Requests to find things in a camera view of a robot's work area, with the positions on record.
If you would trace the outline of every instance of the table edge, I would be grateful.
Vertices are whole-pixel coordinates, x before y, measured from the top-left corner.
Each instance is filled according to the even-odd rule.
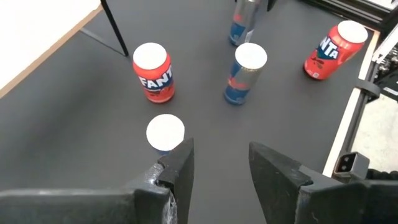
[[[371,28],[368,29],[373,31],[373,36],[369,43],[368,49],[366,50],[365,56],[361,64],[361,68],[359,70],[358,78],[362,80],[366,79],[369,68],[371,66],[373,53],[380,38],[380,32],[378,30],[374,30]],[[341,118],[340,125],[335,136],[335,140],[333,141],[328,158],[326,160],[326,164],[323,168],[322,174],[327,177],[331,177],[333,169],[335,168],[336,161],[340,156],[344,143],[346,142],[346,136],[348,135],[349,127],[353,120],[354,113],[357,109],[357,104],[360,97],[361,90],[359,88],[354,88],[348,99],[347,106],[345,108],[343,117]]]
[[[0,99],[9,93],[15,86],[17,86],[23,79],[25,79],[31,72],[33,72],[41,63],[43,63],[49,56],[51,56],[57,49],[59,49],[67,40],[75,35],[81,28],[83,28],[89,21],[91,21],[99,12],[103,10],[102,4],[92,10],[86,17],[84,17],[78,24],[70,29],[64,36],[62,36],[56,43],[47,49],[41,56],[34,60],[28,67],[26,67],[20,74],[15,76],[4,87],[0,89]]]

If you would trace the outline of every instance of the blue and silver can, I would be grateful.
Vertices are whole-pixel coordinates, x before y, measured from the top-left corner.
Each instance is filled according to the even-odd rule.
[[[241,105],[259,78],[268,59],[266,51],[257,44],[244,43],[235,51],[235,61],[228,78],[224,97],[228,103]]]
[[[238,0],[229,34],[229,41],[239,46],[249,42],[253,35],[260,0]]]

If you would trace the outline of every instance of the red bull can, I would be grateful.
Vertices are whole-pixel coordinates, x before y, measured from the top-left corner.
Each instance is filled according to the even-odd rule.
[[[236,4],[229,41],[239,46],[249,42],[253,35],[259,0],[239,0]]]
[[[233,105],[245,103],[246,96],[257,82],[267,59],[266,51],[254,43],[244,43],[236,49],[235,61],[224,92],[228,103]]]
[[[343,63],[361,50],[368,32],[355,21],[343,21],[334,26],[319,46],[304,62],[304,70],[317,80],[331,76]]]
[[[132,55],[132,67],[148,100],[165,103],[174,96],[171,58],[160,44],[140,45]]]

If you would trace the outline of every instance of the white can top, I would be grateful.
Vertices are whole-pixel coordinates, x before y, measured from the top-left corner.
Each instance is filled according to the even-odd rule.
[[[149,122],[147,139],[149,144],[160,151],[170,151],[184,139],[185,126],[172,114],[161,114]]]
[[[355,21],[343,21],[337,25],[340,36],[353,44],[360,44],[368,39],[368,32],[364,26]]]
[[[156,43],[142,44],[138,46],[132,55],[133,62],[145,70],[159,68],[166,61],[166,58],[166,49]]]
[[[259,69],[266,64],[268,56],[260,45],[244,43],[236,49],[235,59],[245,68]]]

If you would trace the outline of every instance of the black mat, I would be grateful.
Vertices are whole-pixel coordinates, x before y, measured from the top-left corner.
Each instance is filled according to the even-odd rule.
[[[227,41],[233,1],[110,6],[131,52],[151,41],[169,51],[175,98],[148,102],[129,61],[77,34],[0,101],[1,189],[120,186],[159,157],[145,131],[162,113],[178,116],[195,138],[192,224],[264,223],[249,141],[322,171],[366,47],[325,82],[308,78],[302,65],[342,19],[299,1],[277,2],[252,38],[269,61],[248,102],[235,107],[222,96],[234,52]],[[116,40],[103,14],[88,28]]]

